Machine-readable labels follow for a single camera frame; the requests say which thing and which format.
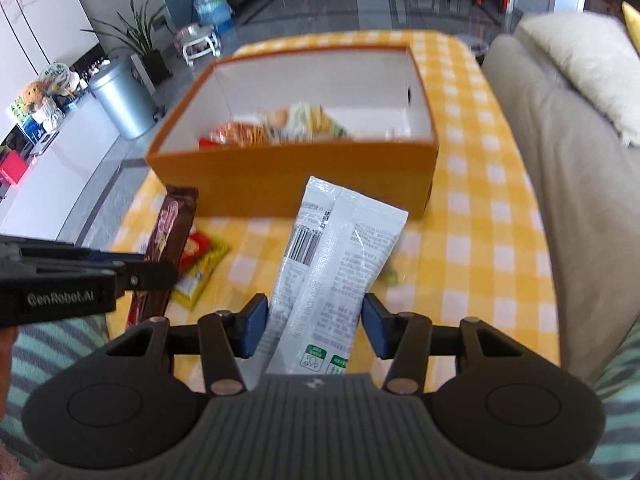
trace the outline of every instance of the orange box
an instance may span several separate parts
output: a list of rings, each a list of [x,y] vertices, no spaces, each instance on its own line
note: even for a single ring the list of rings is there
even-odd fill
[[[198,149],[217,126],[297,102],[321,105],[351,138]],[[198,188],[200,216],[294,217],[313,175],[420,218],[437,155],[410,49],[345,46],[213,62],[164,120],[146,160],[164,184]]]

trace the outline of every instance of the gray floor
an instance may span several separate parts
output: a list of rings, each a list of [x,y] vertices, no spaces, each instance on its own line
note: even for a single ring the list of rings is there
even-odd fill
[[[494,2],[471,0],[252,0],[234,17],[236,26],[222,35],[223,55],[240,46],[280,36],[369,29],[434,29],[469,34],[487,42],[505,29]],[[167,51],[173,77],[163,83],[156,102],[171,108],[210,61],[193,68]],[[148,168],[144,155],[158,127],[134,141],[118,140],[95,171],[65,223],[59,240],[108,248]]]

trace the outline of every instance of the green printed label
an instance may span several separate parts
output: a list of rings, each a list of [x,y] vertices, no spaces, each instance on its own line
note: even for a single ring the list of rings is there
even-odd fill
[[[319,372],[322,367],[322,363],[324,363],[324,358],[326,357],[326,350],[319,348],[314,345],[308,345],[306,347],[305,353],[302,354],[302,360],[300,361],[300,365],[308,368],[313,372]]]
[[[343,374],[344,369],[347,367],[347,362],[349,362],[344,357],[340,357],[339,355],[334,355],[331,358],[331,362],[329,362],[329,366],[326,369],[327,374]]]

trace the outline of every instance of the checkered tablecloth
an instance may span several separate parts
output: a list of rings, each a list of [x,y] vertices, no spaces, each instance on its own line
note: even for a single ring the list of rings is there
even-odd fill
[[[399,283],[376,283],[390,310],[413,310],[435,324],[457,325],[477,316],[558,362],[558,324],[550,264],[540,213],[509,126],[467,47],[437,32],[345,32],[282,38],[251,44],[236,55],[318,45],[407,44],[426,89],[440,153],[427,212],[409,222],[391,258]],[[135,251],[153,227],[164,187],[147,177],[118,232],[113,249]],[[199,218],[204,231],[232,247],[193,311],[171,303],[173,324],[195,322],[213,310],[240,309],[256,292],[271,293],[292,222],[281,219]],[[110,316],[111,336],[124,328],[129,296]],[[428,387],[454,373],[451,358],[430,363]],[[350,372],[376,381],[378,361],[361,328]],[[202,389],[197,359],[177,360],[176,375]]]

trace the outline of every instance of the white snack packet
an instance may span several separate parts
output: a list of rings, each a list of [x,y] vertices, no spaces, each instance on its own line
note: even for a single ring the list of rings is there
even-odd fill
[[[344,372],[364,294],[407,216],[349,189],[340,192],[267,373]]]
[[[258,383],[276,350],[341,190],[340,186],[334,186],[314,176],[306,183],[302,204],[273,287],[267,326],[254,355],[246,360],[238,360],[242,378],[248,389],[254,388]]]

